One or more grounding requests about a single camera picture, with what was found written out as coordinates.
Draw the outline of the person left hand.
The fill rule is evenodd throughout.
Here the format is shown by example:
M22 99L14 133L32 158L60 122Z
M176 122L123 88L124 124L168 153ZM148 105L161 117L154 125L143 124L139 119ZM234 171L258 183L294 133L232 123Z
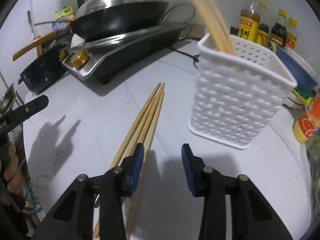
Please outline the person left hand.
M7 155L10 157L9 165L4 170L4 178L8 182L7 190L11 193L21 194L23 192L23 176L18 167L19 159L16 155L16 148L10 141L8 141Z

